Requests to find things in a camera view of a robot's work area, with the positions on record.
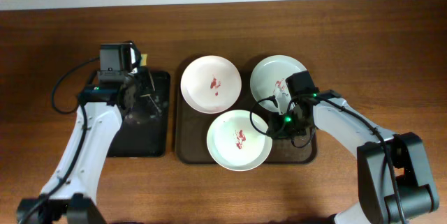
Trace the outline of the green and yellow sponge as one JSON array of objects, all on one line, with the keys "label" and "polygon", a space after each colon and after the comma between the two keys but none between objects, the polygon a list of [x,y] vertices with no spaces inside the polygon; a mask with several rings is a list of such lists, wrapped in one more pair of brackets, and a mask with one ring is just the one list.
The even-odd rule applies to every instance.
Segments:
[{"label": "green and yellow sponge", "polygon": [[141,54],[140,66],[147,65],[147,54]]}]

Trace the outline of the white plate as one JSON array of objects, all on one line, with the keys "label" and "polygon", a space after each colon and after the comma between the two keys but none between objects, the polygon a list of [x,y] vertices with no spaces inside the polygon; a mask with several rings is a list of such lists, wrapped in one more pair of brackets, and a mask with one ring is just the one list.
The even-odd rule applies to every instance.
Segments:
[{"label": "white plate", "polygon": [[206,144],[213,160],[236,171],[252,170],[264,163],[272,150],[272,138],[263,135],[266,122],[247,110],[219,115],[207,131]]},{"label": "white plate", "polygon": [[229,60],[209,55],[192,61],[182,73],[180,91],[198,112],[216,114],[229,109],[242,90],[239,70]]}]

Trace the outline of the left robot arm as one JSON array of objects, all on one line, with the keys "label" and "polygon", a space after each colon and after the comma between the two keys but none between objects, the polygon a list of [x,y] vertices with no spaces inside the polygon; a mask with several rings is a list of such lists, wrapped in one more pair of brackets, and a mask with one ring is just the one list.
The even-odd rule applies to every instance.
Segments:
[{"label": "left robot arm", "polygon": [[100,46],[100,68],[77,97],[76,123],[61,160],[37,198],[24,198],[18,223],[104,223],[96,206],[101,172],[124,117],[154,92],[142,54],[131,40]]}]

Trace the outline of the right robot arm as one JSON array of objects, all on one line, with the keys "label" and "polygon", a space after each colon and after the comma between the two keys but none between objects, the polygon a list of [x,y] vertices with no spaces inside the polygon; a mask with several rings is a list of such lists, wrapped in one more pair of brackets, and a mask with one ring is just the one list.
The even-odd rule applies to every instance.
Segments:
[{"label": "right robot arm", "polygon": [[436,211],[439,194],[422,139],[395,133],[355,111],[333,90],[319,91],[307,71],[286,78],[290,100],[270,118],[268,135],[294,140],[322,130],[357,161],[358,202],[331,223],[408,223]]}]

